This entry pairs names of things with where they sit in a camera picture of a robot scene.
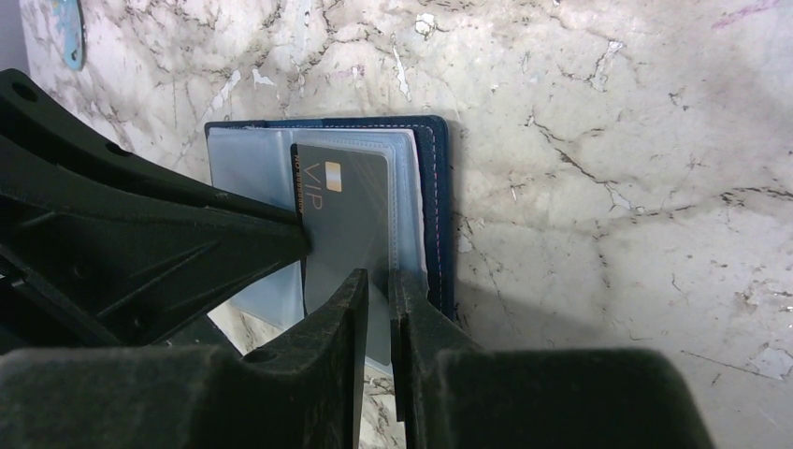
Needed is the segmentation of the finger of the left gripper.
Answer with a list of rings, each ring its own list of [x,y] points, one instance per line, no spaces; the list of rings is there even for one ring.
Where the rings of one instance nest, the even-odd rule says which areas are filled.
[[[305,256],[294,220],[131,197],[1,201],[1,343],[143,346]]]
[[[297,223],[289,210],[217,189],[124,150],[14,68],[1,72],[1,134],[49,163],[127,193]]]

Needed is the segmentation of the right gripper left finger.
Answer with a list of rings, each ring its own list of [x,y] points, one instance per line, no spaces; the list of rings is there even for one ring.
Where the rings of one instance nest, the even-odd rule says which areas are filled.
[[[354,448],[368,275],[238,357],[209,345],[19,350],[1,360],[5,448]]]

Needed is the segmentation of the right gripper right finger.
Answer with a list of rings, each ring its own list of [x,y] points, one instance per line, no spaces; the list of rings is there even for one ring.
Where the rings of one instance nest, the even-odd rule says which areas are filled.
[[[710,448],[679,371],[639,348],[487,351],[408,272],[389,277],[410,448]]]

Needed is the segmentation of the black VIP credit card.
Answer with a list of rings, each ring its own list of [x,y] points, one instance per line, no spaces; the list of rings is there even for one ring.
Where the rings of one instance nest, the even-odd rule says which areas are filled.
[[[295,143],[296,205],[311,251],[302,263],[306,312],[318,310],[356,268],[368,273],[368,363],[391,364],[389,167],[384,155]]]

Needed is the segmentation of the blue card holder wallet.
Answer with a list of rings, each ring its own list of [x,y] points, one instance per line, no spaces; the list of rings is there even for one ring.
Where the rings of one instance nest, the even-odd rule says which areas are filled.
[[[449,136],[442,118],[213,122],[206,125],[205,136],[214,187],[292,211],[301,225],[293,144],[384,155],[389,167],[389,273],[400,269],[414,275],[436,308],[451,310]],[[233,304],[281,329],[296,325],[312,313],[306,312],[303,298],[306,258],[247,287]]]

